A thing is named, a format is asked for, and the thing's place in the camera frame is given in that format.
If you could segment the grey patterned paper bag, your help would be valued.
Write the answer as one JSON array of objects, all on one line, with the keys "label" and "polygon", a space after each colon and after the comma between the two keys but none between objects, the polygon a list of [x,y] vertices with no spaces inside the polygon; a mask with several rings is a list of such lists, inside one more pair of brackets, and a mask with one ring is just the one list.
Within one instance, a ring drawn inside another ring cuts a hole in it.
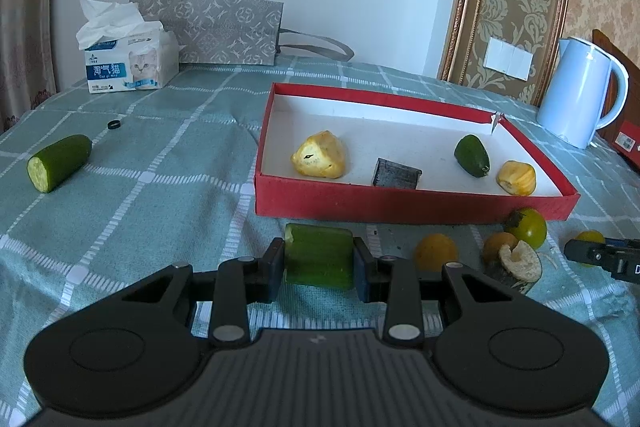
[{"label": "grey patterned paper bag", "polygon": [[298,51],[348,62],[354,50],[336,39],[282,26],[283,2],[272,0],[131,0],[147,21],[177,37],[182,64],[273,65]]}]

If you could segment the cut green cucumber piece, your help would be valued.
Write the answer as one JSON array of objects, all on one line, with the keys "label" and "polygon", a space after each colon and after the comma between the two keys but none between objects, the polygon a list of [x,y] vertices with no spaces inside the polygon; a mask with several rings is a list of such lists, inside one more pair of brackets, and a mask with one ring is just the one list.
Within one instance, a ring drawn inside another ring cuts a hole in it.
[{"label": "cut green cucumber piece", "polygon": [[284,240],[288,284],[344,291],[354,286],[354,237],[349,230],[290,222]]}]

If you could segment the dark green cucumber end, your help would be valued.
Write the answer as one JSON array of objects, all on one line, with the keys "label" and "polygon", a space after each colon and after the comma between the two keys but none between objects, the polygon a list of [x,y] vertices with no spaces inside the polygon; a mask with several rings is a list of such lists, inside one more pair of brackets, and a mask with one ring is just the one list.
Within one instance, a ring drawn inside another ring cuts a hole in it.
[{"label": "dark green cucumber end", "polygon": [[477,136],[464,136],[454,148],[454,157],[459,165],[475,178],[483,178],[489,174],[489,156]]}]

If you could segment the green checked tablecloth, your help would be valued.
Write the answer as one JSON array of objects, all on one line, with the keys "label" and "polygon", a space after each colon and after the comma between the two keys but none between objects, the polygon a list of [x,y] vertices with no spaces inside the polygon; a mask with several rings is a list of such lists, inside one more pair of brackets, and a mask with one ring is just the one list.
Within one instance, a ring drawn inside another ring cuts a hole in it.
[{"label": "green checked tablecloth", "polygon": [[[530,295],[604,341],[611,369],[597,399],[615,426],[639,421],[639,290],[566,260],[578,233],[639,234],[639,178],[602,141],[578,150],[536,121],[533,106],[371,64],[282,57],[273,66],[185,68],[160,90],[93,95],[85,84],[47,98],[1,137],[1,421],[38,405],[23,372],[43,327],[175,261],[198,271],[258,256],[282,234],[254,210],[256,153],[270,87],[316,84],[477,106],[506,115],[562,170],[580,198],[548,225],[544,273]],[[32,155],[71,135],[88,162],[50,193],[27,175]]]}]

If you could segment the small yellow fruit chunk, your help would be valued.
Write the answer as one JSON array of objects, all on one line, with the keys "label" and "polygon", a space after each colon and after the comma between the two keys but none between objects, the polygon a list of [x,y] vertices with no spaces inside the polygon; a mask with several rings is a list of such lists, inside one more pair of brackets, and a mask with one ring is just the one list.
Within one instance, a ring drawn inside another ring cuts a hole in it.
[{"label": "small yellow fruit chunk", "polygon": [[496,181],[506,193],[528,196],[533,194],[537,187],[536,170],[527,163],[506,161],[500,167]]}]

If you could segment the dark grey block piece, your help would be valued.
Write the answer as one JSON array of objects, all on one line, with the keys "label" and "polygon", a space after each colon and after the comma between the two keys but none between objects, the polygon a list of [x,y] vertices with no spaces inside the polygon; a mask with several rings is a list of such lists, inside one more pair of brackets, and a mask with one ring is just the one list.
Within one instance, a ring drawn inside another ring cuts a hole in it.
[{"label": "dark grey block piece", "polygon": [[422,170],[416,167],[407,166],[378,158],[376,161],[372,186],[380,188],[416,190]]}]

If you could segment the light blue electric kettle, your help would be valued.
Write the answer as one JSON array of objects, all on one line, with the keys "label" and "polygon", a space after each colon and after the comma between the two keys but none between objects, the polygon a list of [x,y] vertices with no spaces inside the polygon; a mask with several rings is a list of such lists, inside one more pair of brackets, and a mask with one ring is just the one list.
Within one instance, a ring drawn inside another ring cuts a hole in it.
[{"label": "light blue electric kettle", "polygon": [[620,60],[582,38],[561,38],[559,53],[537,122],[555,137],[585,149],[596,131],[622,112],[629,75]]}]

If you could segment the green cucumber piece on cloth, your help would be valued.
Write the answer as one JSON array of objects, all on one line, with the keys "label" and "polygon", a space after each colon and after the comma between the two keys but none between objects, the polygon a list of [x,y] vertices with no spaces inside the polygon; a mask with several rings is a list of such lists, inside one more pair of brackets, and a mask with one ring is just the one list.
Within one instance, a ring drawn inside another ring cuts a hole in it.
[{"label": "green cucumber piece on cloth", "polygon": [[71,135],[50,144],[27,162],[27,175],[40,193],[50,193],[88,162],[92,141]]}]

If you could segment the dark peeled vegetable piece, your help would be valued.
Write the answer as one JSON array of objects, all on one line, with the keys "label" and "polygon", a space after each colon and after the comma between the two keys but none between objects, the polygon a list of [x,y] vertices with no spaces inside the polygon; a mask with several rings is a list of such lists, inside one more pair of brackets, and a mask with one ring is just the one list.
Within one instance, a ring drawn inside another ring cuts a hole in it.
[{"label": "dark peeled vegetable piece", "polygon": [[541,279],[542,265],[536,251],[528,243],[520,241],[513,248],[508,244],[502,245],[496,259],[486,265],[484,273],[526,295]]}]

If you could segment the red shallow cardboard box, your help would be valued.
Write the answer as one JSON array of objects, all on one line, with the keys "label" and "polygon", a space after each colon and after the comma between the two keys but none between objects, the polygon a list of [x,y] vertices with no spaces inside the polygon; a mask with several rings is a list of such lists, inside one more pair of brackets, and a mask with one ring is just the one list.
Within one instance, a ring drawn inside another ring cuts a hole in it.
[{"label": "red shallow cardboard box", "polygon": [[[305,177],[292,154],[311,135],[329,130],[344,144],[338,179]],[[490,161],[483,178],[454,157],[466,135],[482,141]],[[372,186],[378,158],[422,170],[416,190]],[[515,196],[497,184],[506,161],[532,165],[537,187]],[[579,200],[558,166],[505,116],[425,99],[367,90],[275,84],[267,101],[255,173],[260,216],[401,225],[483,225],[532,207],[565,220]]]}]

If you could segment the large yellow fruit chunk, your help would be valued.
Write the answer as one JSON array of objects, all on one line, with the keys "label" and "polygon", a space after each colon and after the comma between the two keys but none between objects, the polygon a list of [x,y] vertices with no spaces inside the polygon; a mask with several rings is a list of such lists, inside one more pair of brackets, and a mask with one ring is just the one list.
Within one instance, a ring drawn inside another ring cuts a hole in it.
[{"label": "large yellow fruit chunk", "polygon": [[337,179],[345,173],[345,148],[336,135],[323,130],[309,136],[292,154],[291,162],[303,176]]}]

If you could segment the beige patterned curtain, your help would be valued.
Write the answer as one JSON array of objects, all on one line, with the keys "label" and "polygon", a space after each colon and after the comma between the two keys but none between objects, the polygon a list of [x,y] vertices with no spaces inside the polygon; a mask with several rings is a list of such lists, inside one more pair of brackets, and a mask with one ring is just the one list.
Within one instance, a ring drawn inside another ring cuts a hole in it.
[{"label": "beige patterned curtain", "polygon": [[51,0],[1,0],[1,130],[58,91]]}]

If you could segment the green tomato with calyx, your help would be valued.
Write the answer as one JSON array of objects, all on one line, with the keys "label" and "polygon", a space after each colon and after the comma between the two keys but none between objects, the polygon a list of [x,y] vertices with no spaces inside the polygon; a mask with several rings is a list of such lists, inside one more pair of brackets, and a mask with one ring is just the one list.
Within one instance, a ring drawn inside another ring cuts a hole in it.
[{"label": "green tomato with calyx", "polygon": [[504,231],[526,242],[533,249],[544,244],[547,237],[547,221],[535,208],[513,210],[503,224]]}]

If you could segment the yellow-green tomato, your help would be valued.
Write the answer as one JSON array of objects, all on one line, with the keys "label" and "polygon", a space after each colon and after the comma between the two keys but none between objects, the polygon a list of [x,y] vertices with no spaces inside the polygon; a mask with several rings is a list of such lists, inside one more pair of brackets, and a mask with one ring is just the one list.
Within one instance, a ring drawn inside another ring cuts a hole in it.
[{"label": "yellow-green tomato", "polygon": [[574,246],[570,249],[568,258],[583,265],[600,265],[605,253],[605,237],[597,230],[578,233],[573,239]]}]

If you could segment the small orange round fruit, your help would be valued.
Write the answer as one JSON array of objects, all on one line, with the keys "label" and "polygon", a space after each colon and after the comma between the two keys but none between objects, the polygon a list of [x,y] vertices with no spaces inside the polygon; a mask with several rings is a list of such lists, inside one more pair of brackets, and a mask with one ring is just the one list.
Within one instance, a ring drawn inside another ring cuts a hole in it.
[{"label": "small orange round fruit", "polygon": [[518,239],[509,232],[497,232],[489,236],[484,243],[482,251],[484,264],[489,265],[491,262],[494,262],[499,256],[500,248],[504,245],[509,247],[509,249],[513,249],[518,245]]}]

